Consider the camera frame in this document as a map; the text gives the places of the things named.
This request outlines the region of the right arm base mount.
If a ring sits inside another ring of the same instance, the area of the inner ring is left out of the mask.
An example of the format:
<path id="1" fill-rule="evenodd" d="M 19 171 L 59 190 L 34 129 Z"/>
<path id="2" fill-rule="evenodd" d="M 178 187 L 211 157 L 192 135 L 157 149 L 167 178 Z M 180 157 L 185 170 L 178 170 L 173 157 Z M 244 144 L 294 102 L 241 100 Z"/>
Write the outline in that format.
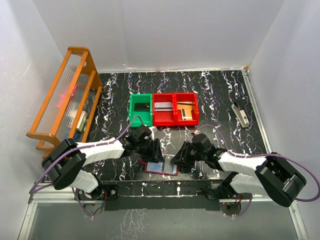
<path id="1" fill-rule="evenodd" d="M 208 200 L 231 200 L 231 202 L 222 202 L 220 204 L 220 210 L 224 216 L 232 218 L 244 215 L 249 210 L 253 199 L 253 196 L 250 194 L 248 198 L 248 204 L 245 209 L 242 210 L 241 202 L 243 200 L 243 194 L 236 193 L 228 185 L 223 185 L 222 183 L 219 185 L 210 184 L 205 188 L 202 188 L 201 192 Z"/>

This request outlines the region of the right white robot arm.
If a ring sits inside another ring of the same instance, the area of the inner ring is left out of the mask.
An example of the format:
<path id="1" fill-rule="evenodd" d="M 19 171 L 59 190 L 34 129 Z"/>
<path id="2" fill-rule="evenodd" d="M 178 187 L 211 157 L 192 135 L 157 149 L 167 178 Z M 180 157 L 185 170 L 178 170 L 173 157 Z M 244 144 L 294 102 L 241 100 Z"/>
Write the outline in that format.
<path id="1" fill-rule="evenodd" d="M 262 195 L 282 207 L 289 207 L 307 184 L 305 177 L 277 153 L 270 156 L 236 154 L 215 147 L 203 133 L 185 141 L 171 159 L 171 163 L 186 169 L 193 168 L 196 161 L 229 173 L 219 186 L 204 190 L 205 195 L 219 199 L 238 194 Z"/>

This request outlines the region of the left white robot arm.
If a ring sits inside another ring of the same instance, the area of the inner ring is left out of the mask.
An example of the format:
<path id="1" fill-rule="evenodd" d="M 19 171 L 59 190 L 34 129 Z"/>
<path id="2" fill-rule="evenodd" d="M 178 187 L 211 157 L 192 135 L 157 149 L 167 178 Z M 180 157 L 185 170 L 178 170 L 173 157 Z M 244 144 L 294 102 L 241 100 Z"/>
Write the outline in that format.
<path id="1" fill-rule="evenodd" d="M 41 166 L 55 190 L 71 187 L 98 198 L 103 192 L 102 183 L 83 167 L 133 154 L 140 155 L 145 163 L 164 162 L 160 141 L 154 137 L 155 132 L 155 127 L 141 125 L 128 134 L 104 141 L 84 143 L 67 138 L 42 161 Z"/>

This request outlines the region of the orange patterned credit card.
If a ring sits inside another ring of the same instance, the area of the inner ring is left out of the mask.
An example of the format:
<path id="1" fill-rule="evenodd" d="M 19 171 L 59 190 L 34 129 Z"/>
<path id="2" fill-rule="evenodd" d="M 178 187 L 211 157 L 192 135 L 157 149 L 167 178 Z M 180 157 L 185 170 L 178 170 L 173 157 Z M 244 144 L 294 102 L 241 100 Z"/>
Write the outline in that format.
<path id="1" fill-rule="evenodd" d="M 190 121 L 193 119 L 192 117 L 192 108 L 183 107 L 180 109 L 182 120 Z"/>

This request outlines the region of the black credit card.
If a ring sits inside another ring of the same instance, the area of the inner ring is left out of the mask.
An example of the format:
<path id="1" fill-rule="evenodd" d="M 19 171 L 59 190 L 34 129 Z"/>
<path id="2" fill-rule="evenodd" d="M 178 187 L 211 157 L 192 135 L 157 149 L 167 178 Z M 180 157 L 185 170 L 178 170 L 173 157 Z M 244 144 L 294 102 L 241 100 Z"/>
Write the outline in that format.
<path id="1" fill-rule="evenodd" d="M 134 104 L 135 112 L 149 112 L 150 111 L 150 103 L 149 102 L 138 102 Z"/>

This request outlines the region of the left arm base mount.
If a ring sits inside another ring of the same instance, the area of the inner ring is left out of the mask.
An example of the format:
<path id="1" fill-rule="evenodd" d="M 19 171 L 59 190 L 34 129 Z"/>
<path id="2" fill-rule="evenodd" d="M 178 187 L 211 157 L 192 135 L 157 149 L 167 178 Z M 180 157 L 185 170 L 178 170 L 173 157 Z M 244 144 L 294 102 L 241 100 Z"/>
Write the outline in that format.
<path id="1" fill-rule="evenodd" d="M 83 212 L 92 219 L 103 211 L 113 211 L 118 207 L 119 186 L 117 184 L 103 184 L 91 193 L 74 188 L 72 191 L 74 199 Z"/>

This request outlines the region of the red leather card holder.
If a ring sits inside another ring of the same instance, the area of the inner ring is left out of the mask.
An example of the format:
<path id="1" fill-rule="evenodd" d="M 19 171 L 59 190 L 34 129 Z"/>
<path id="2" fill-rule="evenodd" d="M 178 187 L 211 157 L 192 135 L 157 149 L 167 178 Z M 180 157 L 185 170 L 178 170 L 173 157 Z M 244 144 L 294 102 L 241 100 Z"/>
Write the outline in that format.
<path id="1" fill-rule="evenodd" d="M 144 171 L 151 174 L 178 176 L 178 166 L 171 162 L 171 159 L 174 157 L 174 155 L 164 154 L 163 157 L 164 162 L 146 162 L 141 158 L 140 162 L 144 165 Z"/>

